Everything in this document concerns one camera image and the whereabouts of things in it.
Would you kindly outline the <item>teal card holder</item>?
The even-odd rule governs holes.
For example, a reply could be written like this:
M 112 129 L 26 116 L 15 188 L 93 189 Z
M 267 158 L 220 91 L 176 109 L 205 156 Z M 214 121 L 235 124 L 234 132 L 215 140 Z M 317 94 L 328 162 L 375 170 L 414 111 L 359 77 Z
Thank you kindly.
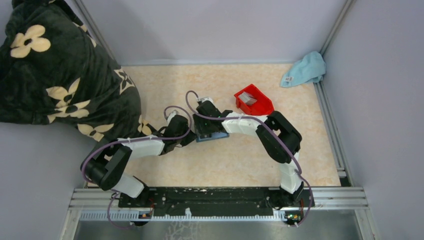
M 201 143 L 206 141 L 214 141 L 214 140 L 224 139 L 228 137 L 229 137 L 229 134 L 224 132 L 213 132 L 208 134 L 201 133 L 200 135 L 197 136 L 196 142 Z

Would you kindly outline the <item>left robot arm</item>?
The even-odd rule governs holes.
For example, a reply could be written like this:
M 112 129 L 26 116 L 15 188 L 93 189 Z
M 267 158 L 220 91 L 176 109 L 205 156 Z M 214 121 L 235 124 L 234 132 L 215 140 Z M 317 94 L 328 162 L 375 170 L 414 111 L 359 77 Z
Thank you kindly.
M 128 162 L 144 157 L 161 156 L 184 147 L 196 139 L 193 121 L 176 114 L 167 118 L 167 125 L 136 138 L 101 140 L 81 164 L 83 177 L 104 191 L 114 191 L 130 197 L 132 203 L 144 207 L 149 203 L 147 185 L 125 173 Z

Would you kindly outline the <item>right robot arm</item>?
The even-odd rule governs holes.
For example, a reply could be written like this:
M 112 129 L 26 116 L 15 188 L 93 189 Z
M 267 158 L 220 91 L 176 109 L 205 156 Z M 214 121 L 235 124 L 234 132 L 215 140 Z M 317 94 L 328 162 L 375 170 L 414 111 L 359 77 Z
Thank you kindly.
M 279 163 L 281 199 L 287 206 L 301 200 L 304 182 L 297 156 L 301 149 L 299 131 L 278 111 L 269 115 L 247 115 L 219 111 L 210 100 L 200 101 L 194 110 L 195 130 L 202 139 L 214 134 L 243 134 L 258 137 L 268 156 Z

